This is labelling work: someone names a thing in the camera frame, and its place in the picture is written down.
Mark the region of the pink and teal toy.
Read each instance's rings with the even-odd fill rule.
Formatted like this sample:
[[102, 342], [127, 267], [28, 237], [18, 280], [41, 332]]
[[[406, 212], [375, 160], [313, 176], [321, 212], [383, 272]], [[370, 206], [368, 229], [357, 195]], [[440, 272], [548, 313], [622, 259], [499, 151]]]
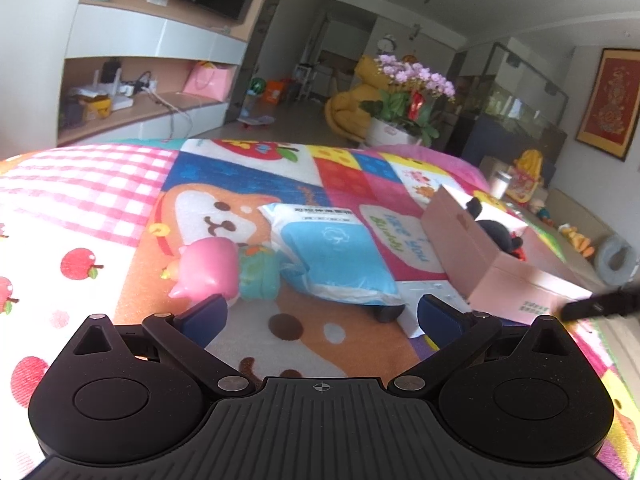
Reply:
[[227, 304], [245, 300], [275, 300], [281, 279], [276, 253], [262, 245], [239, 245], [228, 238], [207, 237], [179, 248], [160, 276], [174, 286], [168, 296], [194, 304], [221, 296]]

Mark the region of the black plush toy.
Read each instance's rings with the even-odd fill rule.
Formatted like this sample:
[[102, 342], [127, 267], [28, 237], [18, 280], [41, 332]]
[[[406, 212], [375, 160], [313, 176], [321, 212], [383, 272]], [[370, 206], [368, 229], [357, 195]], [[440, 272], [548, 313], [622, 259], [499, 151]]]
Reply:
[[503, 224], [495, 220], [478, 220], [482, 209], [482, 203], [476, 197], [466, 203], [466, 212], [503, 252], [518, 260], [525, 261], [526, 255], [521, 237], [512, 234]]

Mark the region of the white usb charger box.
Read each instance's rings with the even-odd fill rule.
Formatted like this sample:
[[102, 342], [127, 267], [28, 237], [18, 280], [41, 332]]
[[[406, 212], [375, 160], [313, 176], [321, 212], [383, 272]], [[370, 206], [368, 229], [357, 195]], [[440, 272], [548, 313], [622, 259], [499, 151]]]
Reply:
[[471, 307], [450, 281], [403, 281], [397, 287], [405, 305], [397, 323], [409, 338], [448, 341], [462, 334]]

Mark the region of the black cylinder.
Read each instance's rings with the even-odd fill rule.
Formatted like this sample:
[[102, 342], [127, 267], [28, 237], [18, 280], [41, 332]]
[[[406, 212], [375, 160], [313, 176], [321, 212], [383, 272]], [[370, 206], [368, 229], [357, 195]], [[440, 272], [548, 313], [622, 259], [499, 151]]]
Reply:
[[395, 322], [399, 315], [405, 311], [405, 306], [403, 304], [398, 304], [397, 306], [372, 306], [370, 311], [375, 321], [386, 324]]

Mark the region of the pink cardboard box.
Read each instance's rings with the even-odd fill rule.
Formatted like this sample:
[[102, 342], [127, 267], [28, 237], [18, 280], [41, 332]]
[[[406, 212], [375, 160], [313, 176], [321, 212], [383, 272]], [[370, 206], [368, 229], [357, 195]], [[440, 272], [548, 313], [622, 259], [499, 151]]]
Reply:
[[[525, 222], [491, 204], [474, 219], [472, 196], [443, 185], [425, 207], [421, 224], [452, 286], [477, 311], [530, 324], [592, 296], [581, 280]], [[503, 252], [478, 224], [494, 220], [523, 240], [523, 260]]]

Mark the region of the colourful cartoon play mat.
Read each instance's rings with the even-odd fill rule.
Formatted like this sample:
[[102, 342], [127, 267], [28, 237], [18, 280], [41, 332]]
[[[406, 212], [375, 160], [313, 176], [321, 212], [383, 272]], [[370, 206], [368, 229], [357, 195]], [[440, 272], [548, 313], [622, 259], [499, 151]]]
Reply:
[[211, 393], [143, 333], [149, 315], [194, 306], [160, 277], [179, 248], [223, 237], [272, 249], [259, 211], [271, 203], [347, 208], [396, 285], [449, 281], [421, 224], [443, 185], [525, 222], [469, 164], [425, 148], [194, 139], [4, 160], [2, 477], [637, 478], [639, 407], [594, 318], [485, 312], [498, 339], [430, 393], [387, 390], [435, 353], [430, 338], [281, 274], [275, 300], [228, 304], [206, 347], [253, 393]]

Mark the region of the blue tissue pack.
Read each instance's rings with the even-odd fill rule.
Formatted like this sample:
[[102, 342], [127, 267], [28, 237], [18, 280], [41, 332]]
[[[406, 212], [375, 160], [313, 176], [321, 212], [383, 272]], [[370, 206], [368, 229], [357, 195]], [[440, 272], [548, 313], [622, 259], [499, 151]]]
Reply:
[[271, 203], [259, 208], [282, 278], [301, 294], [341, 304], [402, 304], [390, 268], [351, 210]]

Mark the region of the white cup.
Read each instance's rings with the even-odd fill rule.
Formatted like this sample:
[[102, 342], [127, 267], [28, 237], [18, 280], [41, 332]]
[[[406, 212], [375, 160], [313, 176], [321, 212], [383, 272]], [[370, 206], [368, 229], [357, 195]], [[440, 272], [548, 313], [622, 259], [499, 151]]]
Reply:
[[495, 171], [490, 179], [490, 195], [501, 200], [512, 181], [512, 174], [505, 171]]

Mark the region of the yellow red toy bag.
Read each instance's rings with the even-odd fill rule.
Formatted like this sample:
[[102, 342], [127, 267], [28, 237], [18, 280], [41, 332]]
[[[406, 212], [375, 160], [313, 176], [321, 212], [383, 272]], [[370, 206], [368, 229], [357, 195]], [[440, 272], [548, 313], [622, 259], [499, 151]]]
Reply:
[[544, 156], [538, 150], [526, 150], [509, 167], [511, 177], [506, 195], [519, 204], [526, 204], [541, 184], [541, 169]]

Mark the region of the red framed picture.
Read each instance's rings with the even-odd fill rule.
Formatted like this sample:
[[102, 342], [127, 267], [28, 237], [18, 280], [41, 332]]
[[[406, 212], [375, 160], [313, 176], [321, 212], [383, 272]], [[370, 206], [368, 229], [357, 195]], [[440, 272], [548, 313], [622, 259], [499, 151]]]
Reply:
[[626, 160], [639, 121], [639, 77], [638, 50], [602, 50], [578, 142]]

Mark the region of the glass fish tank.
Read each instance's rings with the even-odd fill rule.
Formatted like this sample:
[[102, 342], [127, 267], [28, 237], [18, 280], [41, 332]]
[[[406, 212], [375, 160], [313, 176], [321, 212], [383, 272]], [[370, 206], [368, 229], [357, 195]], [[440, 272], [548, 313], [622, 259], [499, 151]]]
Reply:
[[488, 116], [531, 136], [560, 124], [568, 95], [531, 48], [510, 38], [470, 47], [462, 55], [457, 99], [463, 116]]

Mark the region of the purple orchid flower pot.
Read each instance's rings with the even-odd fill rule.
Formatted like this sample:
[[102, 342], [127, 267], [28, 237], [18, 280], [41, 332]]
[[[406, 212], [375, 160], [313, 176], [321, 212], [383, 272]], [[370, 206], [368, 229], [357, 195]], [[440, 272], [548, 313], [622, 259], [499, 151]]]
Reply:
[[454, 84], [420, 62], [398, 60], [392, 54], [380, 54], [374, 62], [385, 88], [378, 92], [378, 98], [362, 101], [360, 110], [429, 148], [439, 137], [431, 124], [434, 104], [440, 98], [452, 101], [456, 94]]

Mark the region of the yellow plush bear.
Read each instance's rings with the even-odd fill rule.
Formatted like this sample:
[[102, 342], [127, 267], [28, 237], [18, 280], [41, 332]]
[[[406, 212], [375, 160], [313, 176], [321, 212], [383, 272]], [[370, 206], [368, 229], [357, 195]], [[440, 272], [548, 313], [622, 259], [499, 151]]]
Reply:
[[360, 107], [362, 101], [379, 101], [388, 89], [388, 79], [378, 70], [375, 58], [363, 55], [355, 67], [359, 84], [338, 92], [324, 106], [326, 123], [338, 136], [362, 143], [367, 136], [371, 116]]

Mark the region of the orange box on floor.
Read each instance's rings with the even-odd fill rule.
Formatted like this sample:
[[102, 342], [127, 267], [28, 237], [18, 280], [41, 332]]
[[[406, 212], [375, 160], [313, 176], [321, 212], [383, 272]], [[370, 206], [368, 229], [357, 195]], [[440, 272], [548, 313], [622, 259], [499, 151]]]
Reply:
[[262, 99], [272, 105], [278, 105], [288, 88], [287, 80], [268, 80]]

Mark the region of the white tv cabinet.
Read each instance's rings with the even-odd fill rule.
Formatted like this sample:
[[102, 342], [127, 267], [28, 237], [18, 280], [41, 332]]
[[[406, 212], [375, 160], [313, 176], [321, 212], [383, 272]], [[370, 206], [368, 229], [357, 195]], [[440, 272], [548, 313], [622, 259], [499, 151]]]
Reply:
[[185, 138], [220, 128], [229, 102], [191, 96], [184, 93], [184, 85], [199, 62], [239, 75], [265, 1], [250, 0], [243, 21], [233, 23], [183, 0], [79, 0], [61, 90], [95, 81], [96, 72], [111, 58], [119, 60], [122, 79], [146, 75], [155, 87], [107, 118], [60, 130], [58, 145]]

